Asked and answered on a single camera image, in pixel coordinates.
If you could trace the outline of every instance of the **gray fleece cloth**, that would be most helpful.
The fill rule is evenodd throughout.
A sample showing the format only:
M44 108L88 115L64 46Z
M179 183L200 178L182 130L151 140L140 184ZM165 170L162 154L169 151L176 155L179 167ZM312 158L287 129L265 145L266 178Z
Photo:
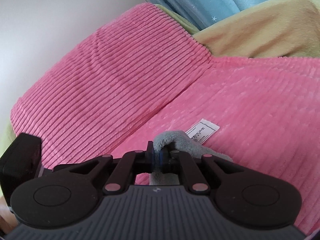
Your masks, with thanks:
M227 161L232 159L221 153L217 153L207 147L200 145L190 139L184 131L166 131L155 137L153 147L155 149L155 167L156 171L150 174L150 185L178 185L178 176L172 173L162 174L160 168L160 150L167 146L169 150L176 149L190 153L194 158L200 158L204 154L212 154Z

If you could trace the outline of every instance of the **fabric label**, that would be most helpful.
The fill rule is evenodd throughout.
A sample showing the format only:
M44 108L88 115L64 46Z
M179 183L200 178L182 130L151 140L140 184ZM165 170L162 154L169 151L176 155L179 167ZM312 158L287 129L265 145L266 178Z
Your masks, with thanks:
M199 123L186 131L186 134L197 143L203 144L219 128L220 127L218 125L205 119L201 119Z
M315 230L310 236L307 236L307 238L305 238L304 240L312 240L314 239L314 237L316 236L320 236L320 228L318 228L317 230Z

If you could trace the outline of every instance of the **pink corduroy cushion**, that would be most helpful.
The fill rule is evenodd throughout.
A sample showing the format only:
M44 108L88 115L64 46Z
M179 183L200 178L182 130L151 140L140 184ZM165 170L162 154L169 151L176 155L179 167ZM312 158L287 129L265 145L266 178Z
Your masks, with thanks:
M112 154L145 149L159 133L186 131L204 118L220 126L204 146L295 185L303 198L296 226L305 233L319 227L319 60L214 61L215 69L205 72ZM136 181L148 184L148 174Z
M205 146L300 190L296 225L306 233L320 226L319 63L214 58L143 4L50 69L15 104L11 122L16 134L43 139L43 163L52 168L111 152L121 157L205 118L221 127Z
M138 5L82 41L19 98L14 131L43 139L47 168L105 154L200 77L210 56L156 6Z

